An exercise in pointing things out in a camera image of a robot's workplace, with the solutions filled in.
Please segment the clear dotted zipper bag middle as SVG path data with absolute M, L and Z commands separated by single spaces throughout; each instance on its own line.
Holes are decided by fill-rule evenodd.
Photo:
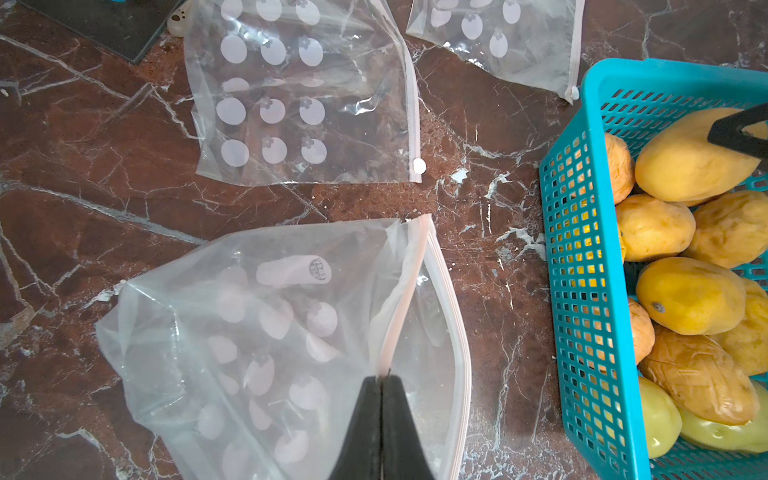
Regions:
M 421 181 L 418 87 L 384 1 L 195 1 L 184 37 L 200 176 Z

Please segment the teal plastic basket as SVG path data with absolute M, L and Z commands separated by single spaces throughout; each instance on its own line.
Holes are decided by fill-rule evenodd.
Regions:
M 540 165 L 562 419 L 603 479 L 763 479 L 765 454 L 679 440 L 648 455 L 628 296 L 639 273 L 620 254 L 604 137 L 638 153 L 687 113 L 767 100 L 765 73 L 670 60 L 606 59 L 585 75 L 581 105 Z

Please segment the clear dotted zipper bag front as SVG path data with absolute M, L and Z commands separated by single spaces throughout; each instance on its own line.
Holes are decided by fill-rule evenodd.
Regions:
M 96 334 L 185 479 L 327 478 L 387 374 L 431 474 L 459 473 L 471 360 L 430 215 L 226 235 L 129 280 Z

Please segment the clear dotted zipper bag back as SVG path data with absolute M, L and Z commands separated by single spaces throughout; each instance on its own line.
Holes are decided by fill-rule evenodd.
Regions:
M 412 3 L 406 33 L 572 104 L 580 97 L 584 10 L 584 0 L 421 0 Z

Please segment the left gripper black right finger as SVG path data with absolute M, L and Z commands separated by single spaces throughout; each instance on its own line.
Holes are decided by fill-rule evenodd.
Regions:
M 382 478 L 434 478 L 413 420 L 402 380 L 382 379 Z

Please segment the black square tree base plate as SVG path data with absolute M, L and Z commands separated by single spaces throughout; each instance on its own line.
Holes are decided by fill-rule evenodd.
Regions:
M 140 63 L 181 0 L 21 0 L 35 12 L 63 25 L 132 64 Z

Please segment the orange potato in basket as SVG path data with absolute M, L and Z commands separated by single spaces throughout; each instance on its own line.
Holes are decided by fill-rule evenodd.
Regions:
M 634 188 L 634 162 L 626 142 L 621 138 L 606 133 L 605 144 L 613 202 L 619 204 L 629 196 Z

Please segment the clear dotted zipper bag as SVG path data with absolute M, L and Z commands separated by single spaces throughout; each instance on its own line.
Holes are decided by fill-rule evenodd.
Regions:
M 572 104 L 580 97 L 584 10 L 584 0 L 421 0 L 412 3 L 406 33 Z
M 226 235 L 129 280 L 96 334 L 185 479 L 327 478 L 387 374 L 431 474 L 459 473 L 471 360 L 430 215 Z
M 384 1 L 195 1 L 184 37 L 200 176 L 421 181 L 418 87 Z

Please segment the yellow potato in basket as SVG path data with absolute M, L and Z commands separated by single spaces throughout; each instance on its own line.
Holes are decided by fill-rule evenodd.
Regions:
M 626 262 L 676 256 L 688 248 L 696 231 L 688 207 L 646 194 L 627 197 L 616 206 L 616 216 Z

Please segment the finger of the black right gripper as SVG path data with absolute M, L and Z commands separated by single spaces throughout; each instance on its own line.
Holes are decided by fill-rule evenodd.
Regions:
M 767 104 L 763 103 L 716 120 L 709 130 L 710 144 L 749 155 L 767 158 L 767 140 L 746 132 L 746 128 L 767 122 Z

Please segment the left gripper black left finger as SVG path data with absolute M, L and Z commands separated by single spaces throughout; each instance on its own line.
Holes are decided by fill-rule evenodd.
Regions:
M 381 475 L 381 388 L 366 377 L 329 480 L 376 480 Z

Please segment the beige slotted spatula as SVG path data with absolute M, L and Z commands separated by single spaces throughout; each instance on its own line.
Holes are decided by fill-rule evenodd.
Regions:
M 167 30 L 174 37 L 183 38 L 191 28 L 193 0 L 183 1 L 167 20 Z

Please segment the green yellow potato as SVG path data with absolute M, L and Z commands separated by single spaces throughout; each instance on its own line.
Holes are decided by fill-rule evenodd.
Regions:
M 650 380 L 639 377 L 639 391 L 650 459 L 665 455 L 682 430 L 680 412 L 671 397 Z

